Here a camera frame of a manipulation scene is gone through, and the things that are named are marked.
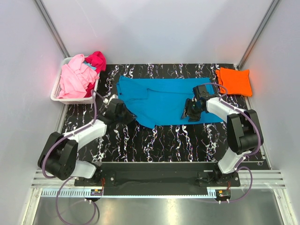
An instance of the laundry basket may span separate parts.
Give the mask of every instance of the laundry basket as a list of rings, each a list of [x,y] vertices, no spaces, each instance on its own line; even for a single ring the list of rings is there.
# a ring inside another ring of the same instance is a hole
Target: laundry basket
[[[72,104],[92,104],[93,98],[92,97],[84,97],[84,98],[57,98],[57,96],[60,94],[60,75],[61,75],[61,68],[63,65],[68,64],[72,57],[65,58],[60,66],[60,71],[58,73],[58,76],[56,78],[55,84],[53,86],[52,92],[51,92],[51,99],[53,101],[59,101],[66,105],[72,105]],[[96,80],[95,83],[95,89],[97,90],[99,79]]]

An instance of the white wall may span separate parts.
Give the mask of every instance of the white wall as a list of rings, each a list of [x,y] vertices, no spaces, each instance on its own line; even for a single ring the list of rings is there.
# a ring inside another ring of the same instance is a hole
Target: white wall
[[[300,1],[281,1],[243,69],[250,69],[272,166],[280,169],[300,221]]]
[[[271,0],[43,0],[71,55],[239,63]]]
[[[0,2],[0,218],[16,225],[61,104],[50,100],[63,59],[32,0]]]

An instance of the hot pink cloth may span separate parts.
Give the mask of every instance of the hot pink cloth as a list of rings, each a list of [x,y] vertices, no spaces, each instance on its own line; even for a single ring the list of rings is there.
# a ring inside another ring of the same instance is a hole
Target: hot pink cloth
[[[104,55],[100,52],[94,52],[92,55],[89,55],[85,58],[87,63],[90,63],[93,67],[96,67],[96,72],[100,73],[106,69],[106,59]]]
[[[84,55],[79,54],[74,56],[68,64],[62,66],[61,91],[57,98],[84,98],[88,85],[99,79],[97,72],[83,62]]]

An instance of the metal corner post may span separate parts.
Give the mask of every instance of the metal corner post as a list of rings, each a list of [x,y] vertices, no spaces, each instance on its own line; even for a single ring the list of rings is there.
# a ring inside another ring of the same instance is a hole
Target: metal corner post
[[[36,4],[38,10],[40,11],[47,27],[49,28],[55,42],[57,43],[57,45],[59,46],[62,54],[64,55],[65,58],[70,57],[70,54],[68,52],[68,50],[66,49],[58,31],[56,30],[54,23],[46,9],[46,7],[43,4],[42,0],[33,0],[33,2]]]
[[[279,5],[280,1],[281,0],[273,0],[271,2],[271,4],[270,4],[270,6],[269,6],[269,8],[268,8],[268,10],[266,12],[266,14],[264,15],[264,17],[263,17],[261,23],[259,24],[259,26],[258,26],[258,28],[257,28],[257,30],[256,30],[256,32],[255,32],[255,34],[254,34],[254,36],[252,38],[252,40],[250,41],[250,44],[248,45],[248,47],[247,47],[247,49],[246,49],[246,51],[245,51],[242,59],[240,60],[240,63],[237,66],[238,70],[241,70],[244,67],[247,59],[249,58],[249,55],[250,55],[252,49],[254,48],[254,46],[255,46],[258,38],[262,34],[264,28],[266,27],[268,21],[270,20],[270,18],[272,17],[273,13],[275,12],[275,10],[276,10],[277,6]]]

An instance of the blue cloth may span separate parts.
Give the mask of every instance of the blue cloth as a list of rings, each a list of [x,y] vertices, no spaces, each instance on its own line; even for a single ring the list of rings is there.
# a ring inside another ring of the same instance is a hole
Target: blue cloth
[[[87,63],[86,61],[83,62],[85,65],[87,65],[88,67],[92,68],[93,70],[96,70],[96,67],[92,67],[92,65],[90,63]]]
[[[137,116],[143,126],[182,125],[199,123],[217,123],[222,120],[212,114],[202,112],[198,122],[188,122],[189,117],[181,120],[187,98],[192,99],[193,87],[209,83],[209,78],[189,79],[130,79],[121,76],[117,83],[119,99],[127,109]],[[211,85],[207,91],[214,94]]]

